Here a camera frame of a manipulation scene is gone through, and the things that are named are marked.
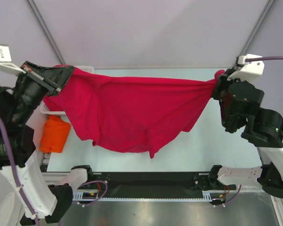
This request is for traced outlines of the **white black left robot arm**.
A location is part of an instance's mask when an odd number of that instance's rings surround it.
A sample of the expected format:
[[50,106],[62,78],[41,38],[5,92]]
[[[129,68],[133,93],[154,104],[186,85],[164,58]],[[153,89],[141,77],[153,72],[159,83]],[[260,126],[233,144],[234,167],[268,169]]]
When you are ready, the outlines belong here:
[[24,62],[15,87],[0,86],[0,173],[22,202],[23,226],[38,225],[40,219],[58,223],[70,208],[74,192],[95,182],[91,167],[81,165],[56,184],[47,185],[37,159],[34,130],[27,125],[44,97],[58,95],[74,70],[73,66],[44,67]]

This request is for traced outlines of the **white plastic laundry basket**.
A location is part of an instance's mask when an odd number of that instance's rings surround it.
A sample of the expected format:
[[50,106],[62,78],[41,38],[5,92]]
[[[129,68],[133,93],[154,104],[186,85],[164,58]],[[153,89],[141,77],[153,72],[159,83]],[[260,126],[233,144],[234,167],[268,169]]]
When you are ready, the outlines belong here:
[[[88,73],[94,73],[94,71],[95,71],[92,66],[78,65],[76,67],[79,68],[80,70],[86,71]],[[57,117],[66,115],[66,113],[64,111],[51,111],[43,101],[40,104],[40,112],[42,114],[55,115]]]

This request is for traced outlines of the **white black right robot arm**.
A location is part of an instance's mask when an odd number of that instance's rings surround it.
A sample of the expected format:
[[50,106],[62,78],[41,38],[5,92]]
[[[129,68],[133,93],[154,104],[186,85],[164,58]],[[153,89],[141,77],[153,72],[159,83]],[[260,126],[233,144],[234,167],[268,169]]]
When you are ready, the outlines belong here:
[[243,128],[241,137],[253,144],[262,165],[252,168],[212,167],[208,184],[261,187],[271,196],[283,199],[283,117],[262,108],[264,91],[241,78],[230,79],[234,69],[216,72],[217,84],[212,98],[219,102],[221,123],[226,132]]

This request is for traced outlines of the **red t shirt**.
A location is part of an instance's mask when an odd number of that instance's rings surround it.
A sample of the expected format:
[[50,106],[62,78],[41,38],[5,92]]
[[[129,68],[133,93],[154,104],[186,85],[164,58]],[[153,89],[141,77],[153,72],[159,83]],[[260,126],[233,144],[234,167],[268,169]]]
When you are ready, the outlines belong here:
[[216,79],[111,77],[75,69],[62,91],[44,103],[64,111],[82,141],[153,158],[181,132],[191,131],[216,84]]

